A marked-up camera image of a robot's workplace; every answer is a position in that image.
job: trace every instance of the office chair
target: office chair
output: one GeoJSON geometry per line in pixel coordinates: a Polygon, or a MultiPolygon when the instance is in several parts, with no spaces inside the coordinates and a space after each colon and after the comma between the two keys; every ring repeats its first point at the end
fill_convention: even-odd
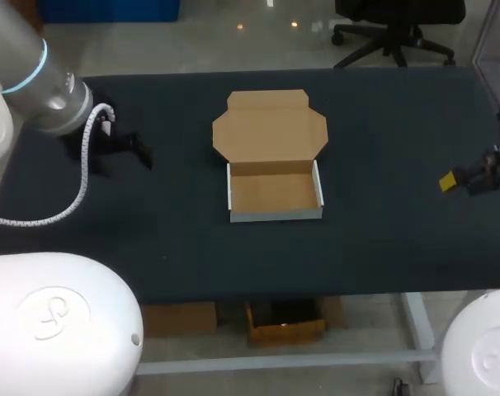
{"type": "Polygon", "coordinates": [[[393,56],[401,68],[408,66],[402,47],[417,48],[443,54],[444,65],[455,65],[454,50],[426,40],[419,25],[457,25],[465,19],[465,0],[335,0],[336,12],[352,21],[368,21],[387,27],[335,25],[333,44],[344,43],[343,33],[368,37],[372,41],[334,65],[349,64],[383,50],[393,56]]]}

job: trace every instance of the box flap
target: box flap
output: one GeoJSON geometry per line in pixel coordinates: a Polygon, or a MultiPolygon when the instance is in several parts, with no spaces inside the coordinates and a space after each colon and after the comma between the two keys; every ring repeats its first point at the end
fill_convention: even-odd
{"type": "Polygon", "coordinates": [[[327,143],[325,117],[302,90],[233,92],[213,125],[213,144],[231,163],[305,161],[327,143]]]}
{"type": "Polygon", "coordinates": [[[229,109],[266,109],[271,107],[309,107],[309,97],[303,89],[235,91],[228,97],[229,109]]]}

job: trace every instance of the brown box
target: brown box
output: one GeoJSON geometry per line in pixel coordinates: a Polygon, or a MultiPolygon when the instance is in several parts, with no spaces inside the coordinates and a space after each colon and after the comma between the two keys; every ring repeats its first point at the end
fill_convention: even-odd
{"type": "Polygon", "coordinates": [[[144,305],[141,310],[146,338],[210,334],[217,329],[215,303],[144,305]]]}
{"type": "Polygon", "coordinates": [[[324,318],[314,318],[298,323],[258,325],[254,320],[250,303],[246,303],[246,311],[250,342],[261,347],[305,344],[315,341],[325,332],[324,318]]]}
{"type": "Polygon", "coordinates": [[[325,117],[303,90],[232,92],[213,124],[213,145],[228,161],[231,222],[321,219],[314,160],[328,142],[325,117]]]}
{"type": "Polygon", "coordinates": [[[320,297],[318,299],[318,306],[327,324],[327,329],[347,327],[339,295],[320,297]]]}

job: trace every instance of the cable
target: cable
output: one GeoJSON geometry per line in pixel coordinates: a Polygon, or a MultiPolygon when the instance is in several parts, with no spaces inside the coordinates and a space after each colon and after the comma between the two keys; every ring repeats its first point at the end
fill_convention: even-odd
{"type": "Polygon", "coordinates": [[[43,225],[48,225],[52,223],[56,223],[60,221],[61,219],[64,219],[68,215],[70,215],[72,212],[74,212],[79,204],[82,203],[83,197],[85,196],[85,193],[87,192],[87,184],[88,184],[88,145],[89,145],[89,139],[91,138],[91,132],[92,132],[92,126],[94,124],[94,121],[96,121],[97,115],[101,112],[105,111],[107,113],[107,117],[109,118],[110,122],[114,122],[116,117],[115,117],[115,111],[113,110],[112,107],[107,105],[106,103],[100,103],[99,105],[95,106],[94,109],[92,109],[91,114],[89,115],[87,119],[87,123],[85,124],[85,130],[83,130],[83,138],[82,138],[82,155],[81,155],[81,163],[82,163],[82,180],[81,184],[79,186],[79,192],[78,196],[74,199],[72,204],[65,209],[63,212],[49,217],[47,219],[41,219],[41,220],[32,220],[32,221],[19,221],[19,220],[9,220],[9,219],[1,219],[0,218],[0,224],[1,225],[8,225],[11,227],[40,227],[43,225]]]}

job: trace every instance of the black table surface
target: black table surface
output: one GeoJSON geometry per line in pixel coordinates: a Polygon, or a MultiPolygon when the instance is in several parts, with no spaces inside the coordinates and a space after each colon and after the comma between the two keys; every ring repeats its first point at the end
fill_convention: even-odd
{"type": "MultiPolygon", "coordinates": [[[[470,68],[351,68],[88,78],[126,130],[155,149],[104,161],[70,217],[0,226],[0,254],[71,252],[122,276],[140,303],[500,287],[500,191],[441,194],[438,180],[500,143],[470,68]],[[327,117],[318,157],[323,218],[231,224],[211,125],[231,91],[303,88],[327,117]]],[[[0,188],[0,216],[54,215],[79,165],[25,130],[0,188]]]]}

